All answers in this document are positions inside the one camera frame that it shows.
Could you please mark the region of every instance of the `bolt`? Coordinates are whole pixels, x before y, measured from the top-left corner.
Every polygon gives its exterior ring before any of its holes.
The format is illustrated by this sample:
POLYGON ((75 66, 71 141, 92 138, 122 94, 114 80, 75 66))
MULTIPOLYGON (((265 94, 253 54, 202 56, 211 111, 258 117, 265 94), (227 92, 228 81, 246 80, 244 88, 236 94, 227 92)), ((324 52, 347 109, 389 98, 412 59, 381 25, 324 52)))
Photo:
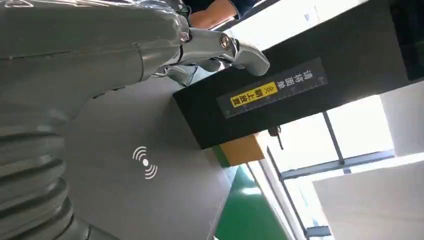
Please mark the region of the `bolt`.
POLYGON ((179 39, 180 39, 182 42, 187 42, 187 41, 190 39, 190 36, 189 36, 189 34, 188 34, 187 32, 182 32, 182 33, 179 35, 179 39))
POLYGON ((222 34, 220 41, 223 49, 228 50, 230 48, 230 38, 227 35, 222 34))

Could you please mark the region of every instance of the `dark sleeve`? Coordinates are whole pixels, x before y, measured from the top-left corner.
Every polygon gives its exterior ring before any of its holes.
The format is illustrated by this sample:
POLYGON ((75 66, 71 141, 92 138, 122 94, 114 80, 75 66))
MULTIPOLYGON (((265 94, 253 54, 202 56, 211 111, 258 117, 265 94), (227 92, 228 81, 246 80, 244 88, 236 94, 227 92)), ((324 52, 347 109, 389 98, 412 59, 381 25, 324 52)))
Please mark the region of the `dark sleeve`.
POLYGON ((235 19, 240 20, 243 18, 256 4, 256 0, 229 0, 229 2, 235 7, 237 15, 235 19))

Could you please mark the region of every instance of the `window frame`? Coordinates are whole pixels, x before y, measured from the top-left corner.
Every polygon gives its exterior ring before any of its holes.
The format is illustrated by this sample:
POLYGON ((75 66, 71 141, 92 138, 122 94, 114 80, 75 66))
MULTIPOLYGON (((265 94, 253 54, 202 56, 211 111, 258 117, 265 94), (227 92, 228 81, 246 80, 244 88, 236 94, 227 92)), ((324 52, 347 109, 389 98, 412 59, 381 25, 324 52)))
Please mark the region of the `window frame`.
POLYGON ((321 163, 321 164, 317 164, 317 165, 312 165, 312 166, 306 166, 306 167, 301 167, 298 169, 291 169, 291 170, 287 170, 287 171, 282 171, 280 172, 277 166, 277 163, 275 161, 275 158, 271 152, 271 149, 269 148, 269 146, 267 146, 266 151, 267 154, 269 156, 269 159, 272 163, 272 166, 277 174, 277 177, 284 189, 285 194, 287 195, 288 198, 288 202, 290 204, 290 206, 292 207, 293 211, 294 211, 294 215, 298 221, 298 223, 300 224, 300 227, 304 233, 304 236, 307 240, 309 240, 310 238, 314 238, 314 237, 327 237, 327 236, 331 236, 331 231, 330 231, 330 227, 328 225, 324 225, 324 226, 314 226, 314 227, 305 227, 305 224, 303 223, 301 216, 299 215, 299 212, 293 202, 293 199, 291 197, 291 194, 285 184, 285 180, 290 180, 290 179, 297 179, 300 177, 305 177, 305 176, 309 176, 309 175, 313 175, 313 174, 318 174, 318 173, 324 173, 324 172, 329 172, 329 171, 334 171, 334 170, 341 170, 343 169, 343 173, 345 175, 352 173, 350 170, 350 167, 354 167, 354 166, 360 166, 360 165, 364 165, 364 164, 369 164, 369 163, 375 163, 375 162, 379 162, 379 161, 383 161, 386 159, 392 159, 395 157, 395 151, 393 149, 390 150, 385 150, 385 151, 378 151, 378 152, 372 152, 372 153, 366 153, 366 154, 362 154, 362 155, 358 155, 358 156, 353 156, 353 157, 347 157, 347 158, 343 158, 342 152, 340 150, 339 144, 337 142, 336 139, 336 135, 334 133, 333 130, 333 126, 331 124, 330 118, 328 116, 328 113, 326 111, 322 112, 323 116, 324 116, 324 120, 326 123, 326 126, 328 128, 328 131, 330 133, 331 136, 331 140, 332 143, 334 145, 334 148, 337 152, 337 156, 338 156, 338 160, 335 161, 329 161, 329 162, 325 162, 325 163, 321 163))

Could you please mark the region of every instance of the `yellow label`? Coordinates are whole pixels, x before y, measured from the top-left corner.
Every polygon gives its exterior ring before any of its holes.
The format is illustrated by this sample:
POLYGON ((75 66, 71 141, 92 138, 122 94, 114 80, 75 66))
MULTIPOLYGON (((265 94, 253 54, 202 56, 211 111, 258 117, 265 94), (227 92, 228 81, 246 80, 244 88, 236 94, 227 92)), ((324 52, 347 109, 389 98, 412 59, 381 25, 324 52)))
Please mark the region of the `yellow label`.
POLYGON ((240 107, 278 92, 275 82, 269 82, 230 98, 233 107, 240 107))

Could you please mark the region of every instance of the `gray surface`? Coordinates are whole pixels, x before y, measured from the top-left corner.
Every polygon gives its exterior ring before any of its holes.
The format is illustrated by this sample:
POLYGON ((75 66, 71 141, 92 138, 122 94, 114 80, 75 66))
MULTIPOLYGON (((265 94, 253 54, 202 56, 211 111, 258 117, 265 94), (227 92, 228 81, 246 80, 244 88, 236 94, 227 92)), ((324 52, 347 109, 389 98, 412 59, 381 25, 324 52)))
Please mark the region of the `gray surface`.
POLYGON ((98 53, 133 49, 134 45, 143 50, 179 48, 180 34, 188 31, 186 21, 167 4, 113 7, 109 2, 111 5, 102 7, 75 7, 54 0, 29 1, 34 7, 3 8, 0 12, 4 33, 0 35, 0 58, 52 57, 82 49, 98 53))
POLYGON ((424 152, 424 81, 380 97, 396 155, 424 152))
POLYGON ((230 181, 172 101, 179 89, 153 78, 108 92, 63 131, 76 215, 122 240, 212 238, 230 181), (139 146, 159 168, 153 179, 132 159, 139 146))

